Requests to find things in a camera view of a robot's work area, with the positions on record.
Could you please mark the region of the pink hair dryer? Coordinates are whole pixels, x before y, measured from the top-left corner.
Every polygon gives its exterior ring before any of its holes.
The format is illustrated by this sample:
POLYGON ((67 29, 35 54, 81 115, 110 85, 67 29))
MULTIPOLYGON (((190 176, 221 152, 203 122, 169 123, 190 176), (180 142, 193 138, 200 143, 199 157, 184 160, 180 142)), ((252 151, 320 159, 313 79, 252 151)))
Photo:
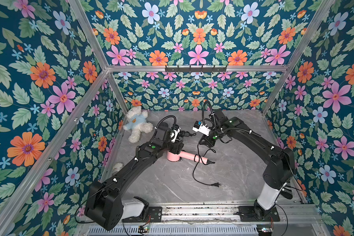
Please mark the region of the pink hair dryer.
POLYGON ((212 164, 213 163, 205 157, 199 157, 197 154, 192 154, 192 153, 188 153, 188 152, 184 152, 184 151, 181 151, 179 154, 173 154, 171 152, 167 152, 167 159, 171 162, 178 162, 182 158, 192 160, 192 161, 198 162, 198 163, 203 163, 203 164, 212 164))

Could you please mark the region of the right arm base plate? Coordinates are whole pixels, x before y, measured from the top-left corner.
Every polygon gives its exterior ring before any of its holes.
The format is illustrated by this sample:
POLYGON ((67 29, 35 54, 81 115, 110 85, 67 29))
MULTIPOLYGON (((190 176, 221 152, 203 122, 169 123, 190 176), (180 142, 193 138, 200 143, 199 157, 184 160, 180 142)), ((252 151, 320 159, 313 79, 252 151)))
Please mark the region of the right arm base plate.
POLYGON ((276 207, 264 210, 258 206, 239 206, 237 215, 242 222, 280 222, 276 207))

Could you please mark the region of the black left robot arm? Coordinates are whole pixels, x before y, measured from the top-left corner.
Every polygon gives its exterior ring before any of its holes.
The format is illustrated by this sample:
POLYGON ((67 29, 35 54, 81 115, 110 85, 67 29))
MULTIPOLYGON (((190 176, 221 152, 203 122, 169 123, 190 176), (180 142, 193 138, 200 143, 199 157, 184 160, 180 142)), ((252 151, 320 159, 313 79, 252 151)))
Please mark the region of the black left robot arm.
POLYGON ((158 124, 152 138, 136 148, 135 156, 119 172, 90 185, 84 216, 107 231, 127 218, 147 218, 146 200, 140 197, 124 200, 123 195, 142 172, 176 145, 173 141, 180 131, 176 124, 171 127, 166 122, 158 124))

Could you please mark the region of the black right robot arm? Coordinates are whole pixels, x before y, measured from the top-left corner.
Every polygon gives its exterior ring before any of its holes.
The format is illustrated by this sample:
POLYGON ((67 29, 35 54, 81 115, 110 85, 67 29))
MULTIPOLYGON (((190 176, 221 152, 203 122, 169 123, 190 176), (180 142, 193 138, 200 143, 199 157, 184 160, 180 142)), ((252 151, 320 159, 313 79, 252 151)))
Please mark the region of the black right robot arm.
POLYGON ((221 110, 211 113, 209 119, 202 115, 202 119, 195 122, 193 131, 203 135, 200 144, 207 147, 214 147, 217 140, 227 136, 230 141, 235 139, 256 153, 266 168, 263 172, 265 183, 254 203, 254 212, 261 217, 275 207, 277 198, 296 173, 292 150, 274 145, 254 132, 240 118, 229 119, 221 110))

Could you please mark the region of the dark grey hair dryer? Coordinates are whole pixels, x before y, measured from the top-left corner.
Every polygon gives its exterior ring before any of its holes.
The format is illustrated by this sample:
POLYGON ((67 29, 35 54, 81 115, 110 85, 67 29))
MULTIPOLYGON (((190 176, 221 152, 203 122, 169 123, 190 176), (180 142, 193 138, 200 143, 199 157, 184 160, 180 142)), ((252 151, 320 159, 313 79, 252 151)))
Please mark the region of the dark grey hair dryer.
POLYGON ((182 140, 184 137, 192 137, 192 136, 196 136, 196 135, 197 134, 195 132, 190 133, 188 131, 180 131, 178 133, 177 137, 182 140))

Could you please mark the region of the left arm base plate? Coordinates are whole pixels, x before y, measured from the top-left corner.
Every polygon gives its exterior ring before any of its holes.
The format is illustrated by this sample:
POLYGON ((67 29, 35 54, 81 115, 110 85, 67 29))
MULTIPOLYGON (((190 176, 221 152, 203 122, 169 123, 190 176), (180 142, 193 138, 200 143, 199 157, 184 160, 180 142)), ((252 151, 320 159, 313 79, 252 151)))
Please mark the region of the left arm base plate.
POLYGON ((162 217, 162 210, 161 206, 149 206, 143 209, 141 214, 137 217, 129 217, 123 220, 124 223, 147 223, 147 222, 161 222, 162 217))

